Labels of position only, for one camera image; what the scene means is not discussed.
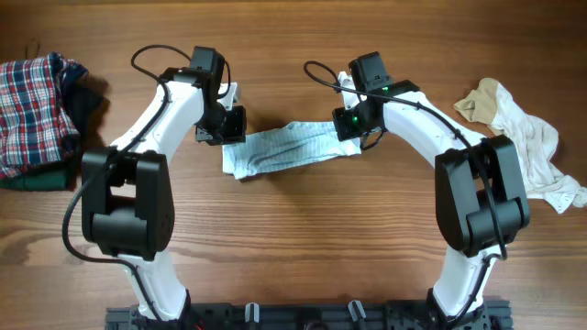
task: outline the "plaid shirt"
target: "plaid shirt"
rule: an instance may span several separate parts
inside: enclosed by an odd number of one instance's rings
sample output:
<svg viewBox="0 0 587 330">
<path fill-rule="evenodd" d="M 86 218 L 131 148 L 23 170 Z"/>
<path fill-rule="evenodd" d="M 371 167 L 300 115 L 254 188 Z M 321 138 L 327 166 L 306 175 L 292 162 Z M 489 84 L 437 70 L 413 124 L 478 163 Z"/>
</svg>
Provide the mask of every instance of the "plaid shirt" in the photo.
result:
<svg viewBox="0 0 587 330">
<path fill-rule="evenodd" d="M 55 52 L 0 66 L 0 180 L 73 154 L 79 133 L 61 96 L 86 72 Z"/>
</svg>

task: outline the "white cloth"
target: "white cloth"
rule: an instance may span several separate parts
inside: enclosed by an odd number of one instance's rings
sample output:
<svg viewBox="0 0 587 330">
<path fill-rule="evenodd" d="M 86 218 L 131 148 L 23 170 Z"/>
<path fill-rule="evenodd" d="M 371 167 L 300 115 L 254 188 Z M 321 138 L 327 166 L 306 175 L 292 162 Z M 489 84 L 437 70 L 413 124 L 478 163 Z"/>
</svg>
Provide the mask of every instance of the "white cloth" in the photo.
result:
<svg viewBox="0 0 587 330">
<path fill-rule="evenodd" d="M 359 140 L 338 141 L 332 122 L 292 122 L 284 128 L 247 135 L 245 143 L 223 146 L 222 171 L 239 180 L 356 154 L 360 154 Z"/>
<path fill-rule="evenodd" d="M 482 88 L 482 85 L 487 87 L 493 84 L 496 86 L 494 95 L 491 95 L 493 93 L 491 88 Z M 479 97 L 494 98 L 497 111 L 490 123 L 490 128 L 503 132 L 514 141 L 527 197 L 544 199 L 559 214 L 571 204 L 577 207 L 585 206 L 587 189 L 581 187 L 571 176 L 562 174 L 550 162 L 559 144 L 559 132 L 546 121 L 527 115 L 514 102 L 514 98 L 505 87 L 496 80 L 485 78 L 479 86 L 477 91 L 486 93 L 485 96 L 475 96 L 471 93 L 467 99 L 456 103 L 455 108 L 463 114 L 462 108 L 458 109 L 458 107 L 465 104 L 463 101 L 468 101 L 471 111 L 491 111 L 483 107 L 475 108 L 475 101 L 478 101 Z M 477 102 L 477 104 L 486 106 L 489 103 Z"/>
</svg>

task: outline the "red and blue plaid cloth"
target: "red and blue plaid cloth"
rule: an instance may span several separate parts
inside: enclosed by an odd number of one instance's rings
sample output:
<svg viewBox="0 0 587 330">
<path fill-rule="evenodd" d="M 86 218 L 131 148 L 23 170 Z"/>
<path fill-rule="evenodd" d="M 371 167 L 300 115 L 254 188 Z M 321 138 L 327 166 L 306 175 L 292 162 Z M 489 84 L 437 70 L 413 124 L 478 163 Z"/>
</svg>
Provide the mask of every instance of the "red and blue plaid cloth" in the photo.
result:
<svg viewBox="0 0 587 330">
<path fill-rule="evenodd" d="M 76 151 L 79 133 L 61 98 L 86 72 L 55 52 L 0 66 L 0 180 Z"/>
</svg>

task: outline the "green fabric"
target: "green fabric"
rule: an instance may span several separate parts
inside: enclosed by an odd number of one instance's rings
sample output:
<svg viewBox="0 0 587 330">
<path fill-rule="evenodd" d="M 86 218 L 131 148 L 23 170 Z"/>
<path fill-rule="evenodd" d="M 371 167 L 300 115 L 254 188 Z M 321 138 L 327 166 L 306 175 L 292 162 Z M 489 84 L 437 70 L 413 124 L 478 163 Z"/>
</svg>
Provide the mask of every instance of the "green fabric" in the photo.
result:
<svg viewBox="0 0 587 330">
<path fill-rule="evenodd" d="M 75 178 L 77 157 L 31 170 L 12 179 L 0 181 L 0 188 L 26 191 L 49 192 L 67 190 Z"/>
</svg>

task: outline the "wood grain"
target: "wood grain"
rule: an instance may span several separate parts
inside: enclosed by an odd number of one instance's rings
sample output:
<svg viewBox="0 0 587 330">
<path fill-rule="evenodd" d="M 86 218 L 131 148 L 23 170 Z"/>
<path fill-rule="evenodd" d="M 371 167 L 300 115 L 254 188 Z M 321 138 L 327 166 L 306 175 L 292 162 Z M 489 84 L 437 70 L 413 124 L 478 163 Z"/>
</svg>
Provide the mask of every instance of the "wood grain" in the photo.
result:
<svg viewBox="0 0 587 330">
<path fill-rule="evenodd" d="M 555 164 L 587 185 L 587 5 L 542 1 L 207 2 L 26 1 L 0 6 L 0 61 L 31 38 L 110 84 L 100 134 L 124 133 L 149 104 L 153 82 L 132 53 L 151 43 L 217 48 L 243 88 L 249 133 L 292 120 L 329 120 L 340 97 L 310 81 L 307 60 L 345 70 L 378 50 L 452 110 L 483 77 L 502 82 L 529 113 L 559 131 Z M 161 50 L 139 59 L 162 72 L 184 65 Z M 481 125 L 468 127 L 485 134 Z M 434 214 L 429 165 L 398 137 L 360 157 L 235 181 L 220 148 L 188 136 L 171 165 L 176 224 L 171 250 L 195 302 L 300 303 L 423 299 L 446 243 Z M 116 266 L 81 264 L 61 243 L 72 192 L 0 191 L 0 328 L 99 329 L 106 307 L 134 303 Z M 587 323 L 587 212 L 531 201 L 532 220 L 486 289 L 510 300 L 517 329 Z M 83 241 L 79 210 L 72 223 Z"/>
</svg>

